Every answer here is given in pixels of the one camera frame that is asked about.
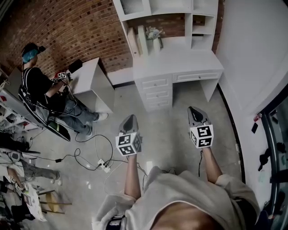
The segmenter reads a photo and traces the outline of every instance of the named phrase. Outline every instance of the neck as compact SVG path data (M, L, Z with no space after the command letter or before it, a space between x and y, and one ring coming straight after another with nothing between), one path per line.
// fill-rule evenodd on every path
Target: neck
M33 67L32 63L28 62L24 64L23 69L32 68L32 67Z

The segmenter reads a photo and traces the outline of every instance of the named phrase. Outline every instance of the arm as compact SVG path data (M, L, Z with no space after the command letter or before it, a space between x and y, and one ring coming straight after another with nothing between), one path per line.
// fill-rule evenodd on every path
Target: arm
M64 86L64 81L60 81L57 84L53 85L46 93L47 97L52 97L54 94L56 94L62 86Z
M137 169L137 155L128 157L124 194L139 199L141 197L140 183Z
M222 175L222 171L214 158L211 148L202 148L202 150L205 158L207 179L215 184L218 177Z
M16 171L12 168L7 168L7 171L8 171L8 175L11 176L11 177L14 177L14 179L16 180L17 184L19 185L19 187L21 189L24 189L25 187L23 186L23 184L21 183Z

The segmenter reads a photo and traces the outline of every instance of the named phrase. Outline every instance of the red object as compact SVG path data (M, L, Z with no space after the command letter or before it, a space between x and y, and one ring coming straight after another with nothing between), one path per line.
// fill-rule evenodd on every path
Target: red object
M261 113L259 113L259 114L257 114L257 116L256 117L254 117L254 121L256 122L256 121L258 121L260 118L262 117L262 114Z
M6 97L4 97L4 96L0 96L0 98L2 99L2 101L7 101L7 99L6 99Z

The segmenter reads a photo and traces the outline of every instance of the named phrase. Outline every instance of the power strip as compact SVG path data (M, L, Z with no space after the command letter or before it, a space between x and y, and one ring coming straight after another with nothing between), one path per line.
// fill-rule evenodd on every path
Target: power strip
M101 164L100 167L104 170L104 172L106 173L110 172L110 167L102 159L98 161L98 165L99 164Z

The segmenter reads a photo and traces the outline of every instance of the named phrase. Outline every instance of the white wall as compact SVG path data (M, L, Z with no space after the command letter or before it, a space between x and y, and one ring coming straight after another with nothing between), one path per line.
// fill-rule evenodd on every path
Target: white wall
M269 163L258 172L267 140L253 117L288 83L288 7L282 0L226 0L217 57L219 81L232 112L243 152L247 184L261 207L270 199Z

